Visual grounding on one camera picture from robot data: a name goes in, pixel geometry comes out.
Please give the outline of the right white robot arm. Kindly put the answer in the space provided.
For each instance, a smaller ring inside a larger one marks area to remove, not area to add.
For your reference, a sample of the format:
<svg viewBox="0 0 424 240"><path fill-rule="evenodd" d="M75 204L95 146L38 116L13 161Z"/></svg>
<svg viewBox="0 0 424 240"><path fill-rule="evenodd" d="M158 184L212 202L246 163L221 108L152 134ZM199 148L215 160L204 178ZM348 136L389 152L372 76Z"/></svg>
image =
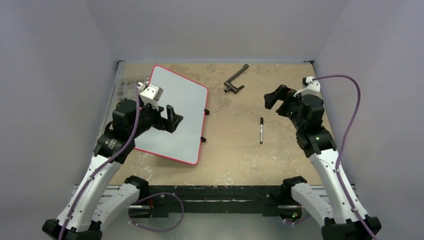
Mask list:
<svg viewBox="0 0 424 240"><path fill-rule="evenodd" d="M344 173L339 160L341 152L323 126L323 100L280 85L264 95L264 107L270 110L277 101L282 104L276 113L292 122L297 144L318 173L328 197L325 201L304 178L297 176L283 181L282 200L304 207L320 226L324 240L375 240L381 222L369 216Z"/></svg>

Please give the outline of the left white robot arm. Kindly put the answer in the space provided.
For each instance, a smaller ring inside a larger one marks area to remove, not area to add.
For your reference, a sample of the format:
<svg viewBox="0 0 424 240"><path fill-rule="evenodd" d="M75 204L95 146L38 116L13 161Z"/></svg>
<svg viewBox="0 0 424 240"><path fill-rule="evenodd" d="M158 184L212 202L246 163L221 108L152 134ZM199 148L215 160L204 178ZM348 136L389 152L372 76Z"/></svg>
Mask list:
<svg viewBox="0 0 424 240"><path fill-rule="evenodd" d="M100 203L111 179L135 148L135 138L151 128L173 133L183 119L171 105L154 108L140 98L118 102L112 120L97 139L83 180L65 209L47 219L42 231L53 240L100 240L121 211L151 198L148 181L132 175L116 194Z"/></svg>

